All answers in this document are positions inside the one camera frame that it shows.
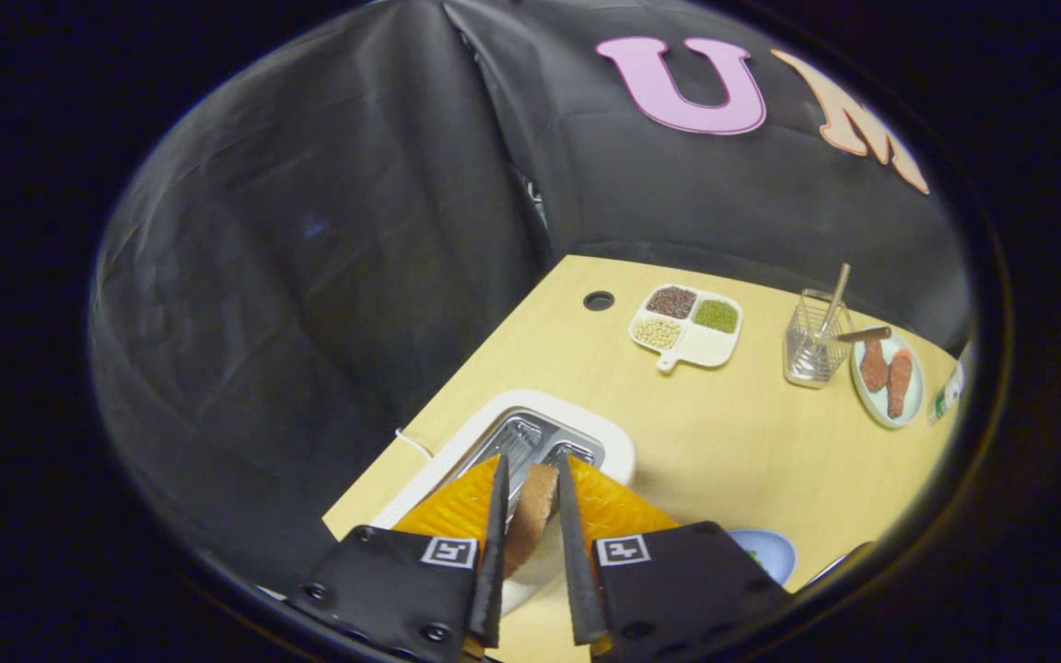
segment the wooden table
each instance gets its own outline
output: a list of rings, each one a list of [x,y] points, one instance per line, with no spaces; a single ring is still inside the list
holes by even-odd
[[[731,297],[743,308],[740,343],[716,369],[679,364],[664,374],[656,352],[632,344],[628,324],[653,289],[677,282]],[[615,304],[589,311],[585,295],[607,290]],[[876,424],[855,392],[849,365],[824,389],[783,374],[783,336],[799,298],[750,282],[677,268],[570,256],[523,299],[404,433],[436,453],[506,390],[535,389],[613,421],[638,452],[631,488],[680,523],[773,529],[797,547],[785,583],[795,591],[863,541],[873,541],[925,486],[952,434],[955,413],[930,425],[921,408],[898,431]],[[851,311],[855,329],[881,320]],[[903,329],[925,378],[925,399],[956,360]],[[325,516],[342,538],[395,498],[423,457],[393,442]],[[506,663],[586,662],[571,641],[562,576],[502,620]]]

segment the blue bowl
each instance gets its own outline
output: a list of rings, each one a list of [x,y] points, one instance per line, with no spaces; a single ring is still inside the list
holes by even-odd
[[[740,547],[754,554],[752,557],[776,582],[787,582],[797,566],[797,548],[780,534],[767,529],[728,529]]]

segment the letter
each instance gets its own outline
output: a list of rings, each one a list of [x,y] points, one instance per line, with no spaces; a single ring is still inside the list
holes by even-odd
[[[919,164],[915,163],[911,153],[903,146],[895,135],[887,130],[887,126],[875,115],[864,108],[854,97],[850,97],[846,89],[838,87],[836,83],[827,78],[825,74],[803,59],[776,50],[771,51],[771,54],[795,68],[801,78],[808,84],[814,95],[817,95],[821,112],[825,114],[825,124],[820,127],[821,137],[824,137],[831,145],[851,154],[866,156],[867,143],[870,143],[870,150],[875,152],[875,158],[882,164],[887,163],[888,156],[893,152],[895,158],[891,159],[891,162],[895,164],[900,176],[920,192],[929,193],[927,184],[923,180],[923,173],[919,172]],[[857,126],[863,137],[867,139],[866,143],[854,133],[854,126]]]
[[[723,81],[728,100],[719,106],[692,104],[674,85],[661,54],[668,50],[660,38],[624,37],[598,43],[596,53],[616,64],[637,108],[656,122],[696,134],[745,134],[763,124],[764,98],[755,87],[741,47],[712,38],[688,38],[686,48],[707,55]]]

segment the sausage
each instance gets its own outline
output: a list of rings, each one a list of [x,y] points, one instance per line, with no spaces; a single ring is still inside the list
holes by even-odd
[[[867,353],[862,357],[858,370],[871,394],[887,386],[887,360],[883,357],[882,341],[867,341]]]
[[[887,416],[898,419],[903,415],[903,398],[911,383],[911,353],[903,348],[891,357],[887,373]]]

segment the table hole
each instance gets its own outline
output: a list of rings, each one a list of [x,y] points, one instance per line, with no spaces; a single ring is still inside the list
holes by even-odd
[[[589,296],[584,298],[584,308],[589,311],[607,311],[611,309],[611,306],[615,301],[616,298],[612,297],[611,293],[607,293],[605,290],[597,290],[595,293],[589,293]]]

